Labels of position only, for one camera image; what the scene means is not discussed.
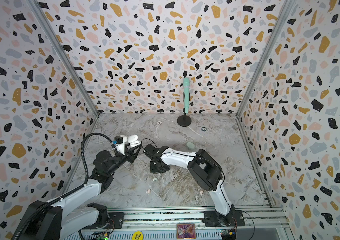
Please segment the white earbud charging case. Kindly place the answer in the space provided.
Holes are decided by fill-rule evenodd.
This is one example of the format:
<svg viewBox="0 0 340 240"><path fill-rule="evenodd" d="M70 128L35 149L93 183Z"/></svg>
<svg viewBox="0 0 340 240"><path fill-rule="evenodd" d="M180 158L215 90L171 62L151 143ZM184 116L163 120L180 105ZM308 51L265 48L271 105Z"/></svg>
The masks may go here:
<svg viewBox="0 0 340 240"><path fill-rule="evenodd" d="M127 140L131 148L134 148L142 144L141 141L139 141L139 138L137 135L131 135L127 138Z"/></svg>

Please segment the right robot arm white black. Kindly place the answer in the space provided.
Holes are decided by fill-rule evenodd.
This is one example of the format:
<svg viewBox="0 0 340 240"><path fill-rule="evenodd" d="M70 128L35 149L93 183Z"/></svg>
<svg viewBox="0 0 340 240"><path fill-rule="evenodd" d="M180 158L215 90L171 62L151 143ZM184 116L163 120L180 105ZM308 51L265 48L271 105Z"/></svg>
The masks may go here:
<svg viewBox="0 0 340 240"><path fill-rule="evenodd" d="M206 192L209 192L215 210L205 211L202 222L207 227L227 226L234 227L235 206L229 200L224 189L225 175L222 167L205 150L195 153L176 151L170 147L157 148L151 144L144 149L145 155L150 158L150 170L153 174L165 173L171 166L187 169L196 183Z"/></svg>

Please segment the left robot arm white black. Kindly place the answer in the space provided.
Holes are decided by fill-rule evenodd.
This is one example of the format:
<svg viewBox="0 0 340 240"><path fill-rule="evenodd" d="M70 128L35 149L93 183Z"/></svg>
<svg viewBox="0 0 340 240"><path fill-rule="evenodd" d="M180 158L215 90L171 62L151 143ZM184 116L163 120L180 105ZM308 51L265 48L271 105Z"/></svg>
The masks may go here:
<svg viewBox="0 0 340 240"><path fill-rule="evenodd" d="M35 201L27 208L19 226L13 234L14 240L63 240L79 230L97 225L107 225L107 207L89 204L79 207L91 198L103 193L114 179L114 172L125 162L133 163L142 145L133 148L124 146L124 154L112 156L101 151L93 162L95 168L88 182L47 202Z"/></svg>

